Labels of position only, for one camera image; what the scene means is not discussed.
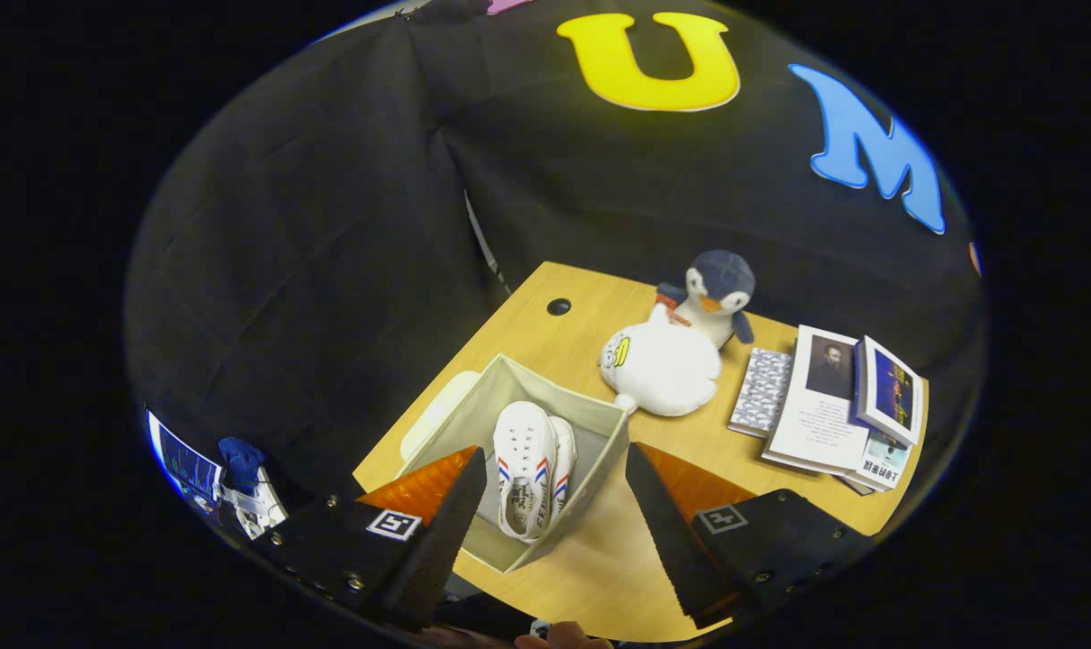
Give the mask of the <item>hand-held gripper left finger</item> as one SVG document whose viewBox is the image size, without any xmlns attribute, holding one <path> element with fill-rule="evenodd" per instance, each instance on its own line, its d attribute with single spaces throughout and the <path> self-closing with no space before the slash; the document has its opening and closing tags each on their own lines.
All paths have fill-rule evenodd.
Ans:
<svg viewBox="0 0 1091 649">
<path fill-rule="evenodd" d="M 485 452 L 467 446 L 364 496 L 298 510 L 252 549 L 357 617 L 419 632 L 433 623 L 487 479 Z"/>
</svg>

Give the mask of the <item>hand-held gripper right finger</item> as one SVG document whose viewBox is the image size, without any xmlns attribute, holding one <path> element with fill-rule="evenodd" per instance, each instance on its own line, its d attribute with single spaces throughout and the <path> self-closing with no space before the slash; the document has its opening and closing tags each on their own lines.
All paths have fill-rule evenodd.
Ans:
<svg viewBox="0 0 1091 649">
<path fill-rule="evenodd" d="M 873 543 L 793 490 L 757 496 L 645 443 L 630 444 L 627 480 L 679 606 L 699 629 L 798 599 Z"/>
</svg>

